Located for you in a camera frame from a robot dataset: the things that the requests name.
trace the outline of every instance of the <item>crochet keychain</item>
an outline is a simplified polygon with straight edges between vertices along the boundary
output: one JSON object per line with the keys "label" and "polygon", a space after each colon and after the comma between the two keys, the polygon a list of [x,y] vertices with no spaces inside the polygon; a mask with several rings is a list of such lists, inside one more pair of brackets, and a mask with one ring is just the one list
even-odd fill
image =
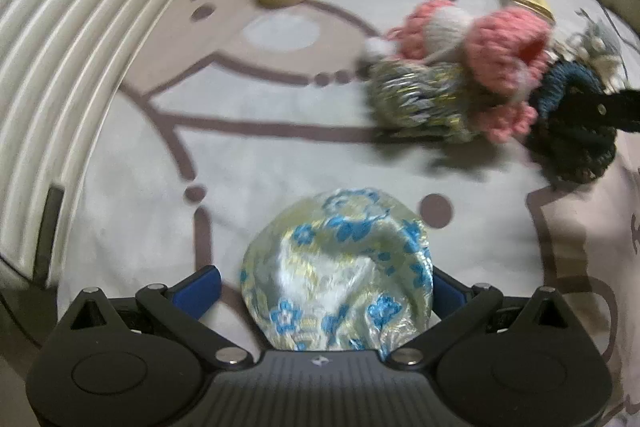
{"label": "crochet keychain", "polygon": [[640,132],[640,91],[606,94],[596,72],[578,62],[553,64],[529,103],[538,121],[526,145],[564,181],[600,178],[616,156],[617,130]]}
{"label": "crochet keychain", "polygon": [[568,38],[554,36],[552,51],[556,58],[576,60],[593,68],[605,92],[625,89],[625,83],[618,75],[622,65],[620,39],[604,22],[589,20],[583,34],[574,33]]}
{"label": "crochet keychain", "polygon": [[526,100],[546,70],[549,35],[549,24],[524,8],[473,19],[448,0],[420,4],[388,41],[367,43],[376,107],[398,127],[413,123],[412,136],[433,134],[432,126],[443,136],[444,116],[454,122],[444,134],[452,140],[527,134],[536,112]]}

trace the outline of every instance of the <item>knitted toy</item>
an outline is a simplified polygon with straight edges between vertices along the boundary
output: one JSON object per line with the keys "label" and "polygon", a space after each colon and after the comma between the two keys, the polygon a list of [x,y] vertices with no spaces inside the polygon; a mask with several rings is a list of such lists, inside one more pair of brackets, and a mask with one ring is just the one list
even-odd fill
{"label": "knitted toy", "polygon": [[595,71],[578,62],[556,62],[529,103],[539,118],[527,146],[565,181],[600,178],[616,156],[616,130],[640,132],[640,91],[605,94]]}
{"label": "knitted toy", "polygon": [[400,128],[395,136],[465,142],[477,134],[467,121],[470,76],[464,66],[382,60],[370,76],[373,105],[385,123]]}
{"label": "knitted toy", "polygon": [[[476,82],[502,103],[478,108],[471,126],[494,142],[527,134],[536,112],[526,100],[546,69],[549,25],[532,12],[508,7],[473,20],[448,0],[420,4],[387,38],[397,41],[395,58],[424,64],[466,64]],[[369,55],[369,61],[380,56]]]}

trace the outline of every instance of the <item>bed sheet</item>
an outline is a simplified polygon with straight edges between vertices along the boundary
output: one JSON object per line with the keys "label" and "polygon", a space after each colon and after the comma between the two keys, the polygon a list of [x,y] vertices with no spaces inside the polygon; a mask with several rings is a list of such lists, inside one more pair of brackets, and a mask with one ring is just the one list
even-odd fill
{"label": "bed sheet", "polygon": [[[83,288],[130,296],[215,263],[203,322],[254,354],[239,294],[253,237],[296,200],[377,187],[431,229],[434,263],[507,295],[558,287],[614,377],[602,424],[640,425],[640,137],[587,187],[553,188],[515,140],[438,146],[382,138],[356,62],[424,0],[172,0],[114,96],[68,238],[59,312]],[[473,15],[498,0],[454,0]],[[596,0],[548,0],[569,35],[602,19],[640,87],[638,36]]]}

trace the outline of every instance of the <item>pink crochet flower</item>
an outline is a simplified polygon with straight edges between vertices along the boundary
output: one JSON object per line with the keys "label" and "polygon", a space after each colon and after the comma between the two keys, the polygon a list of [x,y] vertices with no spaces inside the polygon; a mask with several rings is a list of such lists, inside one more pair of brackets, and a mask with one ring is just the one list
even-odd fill
{"label": "pink crochet flower", "polygon": [[514,134],[529,134],[538,114],[527,102],[499,105],[476,114],[474,123],[489,141],[504,143]]}
{"label": "pink crochet flower", "polygon": [[530,88],[545,73],[551,28],[527,9],[509,7],[476,19],[466,35],[466,62],[479,84],[503,96],[518,88],[519,61],[529,70]]}
{"label": "pink crochet flower", "polygon": [[453,5],[449,0],[423,2],[405,19],[404,26],[390,29],[386,34],[386,38],[400,43],[396,58],[423,60],[427,56],[427,50],[424,49],[423,31],[425,25],[437,9]]}

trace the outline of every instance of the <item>blue floral pattern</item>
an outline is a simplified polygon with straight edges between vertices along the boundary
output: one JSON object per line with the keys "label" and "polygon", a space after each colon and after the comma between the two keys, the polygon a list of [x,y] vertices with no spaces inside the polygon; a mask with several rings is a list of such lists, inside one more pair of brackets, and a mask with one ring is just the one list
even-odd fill
{"label": "blue floral pattern", "polygon": [[399,314],[401,309],[402,305],[394,301],[392,296],[381,295],[375,304],[370,304],[367,307],[367,314],[373,320],[375,327],[381,330],[394,316]]}
{"label": "blue floral pattern", "polygon": [[238,273],[244,302],[276,349],[373,349],[384,359],[423,331],[431,267],[420,217],[363,188],[284,210]]}
{"label": "blue floral pattern", "polygon": [[429,280],[429,274],[427,273],[427,269],[422,264],[412,264],[409,267],[413,272],[417,274],[414,279],[414,288],[424,288]]}
{"label": "blue floral pattern", "polygon": [[329,346],[335,343],[335,331],[337,331],[338,326],[347,316],[347,311],[349,311],[349,307],[347,306],[347,304],[343,304],[338,309],[337,315],[325,315],[324,318],[322,318],[320,327],[322,328],[322,331],[324,331],[324,333],[326,333],[329,337]]}
{"label": "blue floral pattern", "polygon": [[298,242],[298,246],[310,245],[316,237],[313,227],[310,224],[298,225],[293,231],[293,239]]}
{"label": "blue floral pattern", "polygon": [[407,236],[407,240],[404,243],[404,251],[406,253],[416,253],[420,250],[420,225],[417,221],[409,222],[406,219],[402,220],[402,231]]}
{"label": "blue floral pattern", "polygon": [[276,326],[279,335],[296,331],[302,318],[302,310],[287,299],[280,300],[278,307],[271,311],[271,322]]}
{"label": "blue floral pattern", "polygon": [[348,238],[353,237],[354,241],[359,241],[371,232],[371,221],[348,221],[344,216],[335,216],[326,222],[330,229],[337,228],[335,238],[343,243]]}
{"label": "blue floral pattern", "polygon": [[333,196],[329,196],[324,200],[322,208],[328,214],[339,214],[347,202],[354,196],[364,196],[369,198],[372,203],[378,203],[380,195],[370,188],[360,188],[359,190],[340,190]]}
{"label": "blue floral pattern", "polygon": [[[364,219],[347,218],[342,213],[345,204],[351,198],[355,197],[367,198],[370,202],[364,208]],[[390,208],[383,208],[378,204],[380,195],[375,190],[369,188],[361,188],[360,190],[340,190],[337,194],[326,198],[322,209],[327,214],[336,214],[327,220],[326,225],[330,229],[337,229],[335,238],[339,243],[343,243],[348,239],[360,241],[371,232],[372,225],[387,217],[391,211]]]}

